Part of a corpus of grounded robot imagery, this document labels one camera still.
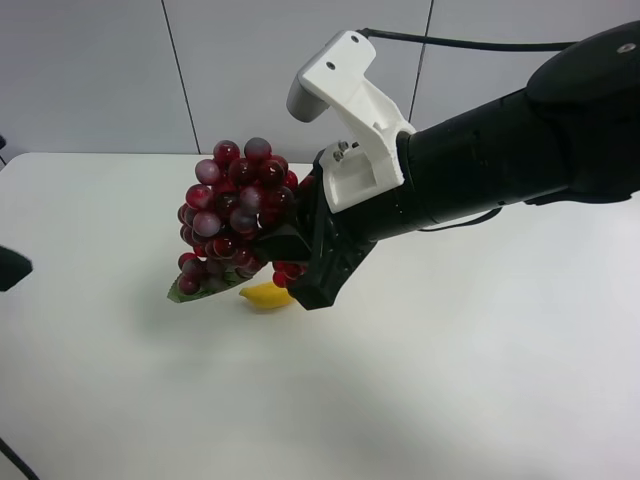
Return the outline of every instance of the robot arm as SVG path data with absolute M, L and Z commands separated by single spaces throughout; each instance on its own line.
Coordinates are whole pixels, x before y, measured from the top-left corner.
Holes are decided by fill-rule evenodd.
M 320 152 L 313 195 L 259 241 L 265 259 L 308 264 L 289 287 L 305 308 L 332 305 L 379 240 L 517 202 L 613 203 L 640 189 L 640 22 L 577 43 L 524 89 L 418 133 L 364 79 L 368 47 L 364 60 L 335 56 L 342 41 L 368 43 L 356 35 L 339 34 L 300 71 L 288 107 L 310 121 L 334 106 L 359 145 Z M 335 58 L 353 65 L 337 86 Z

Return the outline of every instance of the grape leaf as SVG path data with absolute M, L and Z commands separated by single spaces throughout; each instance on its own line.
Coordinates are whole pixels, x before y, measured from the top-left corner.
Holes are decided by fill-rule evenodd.
M 236 285 L 240 285 L 241 283 L 250 280 L 249 278 L 241 277 L 236 272 L 225 272 L 225 274 L 222 276 L 222 279 L 227 284 L 225 288 L 216 291 L 201 289 L 198 293 L 194 293 L 193 295 L 185 295 L 178 289 L 179 278 L 180 277 L 175 279 L 175 281 L 171 285 L 171 288 L 169 289 L 169 293 L 167 294 L 167 298 L 175 303 L 192 302 L 193 300 L 199 300 L 201 298 L 209 297 L 211 295 L 215 295 L 216 293 L 227 291 L 230 288 L 235 287 Z

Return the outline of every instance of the black robot arm segment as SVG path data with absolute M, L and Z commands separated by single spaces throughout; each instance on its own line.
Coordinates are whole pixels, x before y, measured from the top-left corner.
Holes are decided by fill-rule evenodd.
M 337 214 L 356 238 L 517 202 L 630 198 L 640 189 L 640 22 L 568 48 L 523 90 L 397 146 L 405 183 Z

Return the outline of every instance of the screw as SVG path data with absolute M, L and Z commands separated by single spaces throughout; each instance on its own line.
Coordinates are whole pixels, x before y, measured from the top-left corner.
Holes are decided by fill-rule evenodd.
M 620 48 L 618 48 L 618 53 L 629 53 L 636 49 L 637 45 L 635 43 L 625 43 Z

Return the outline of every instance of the table surface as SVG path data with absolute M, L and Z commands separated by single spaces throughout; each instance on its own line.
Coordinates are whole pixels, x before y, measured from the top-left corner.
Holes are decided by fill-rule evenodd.
M 0 173 L 34 264 L 0 295 L 0 436 L 43 480 L 639 478 L 638 200 L 390 239 L 333 308 L 256 314 L 165 298 L 200 158 Z

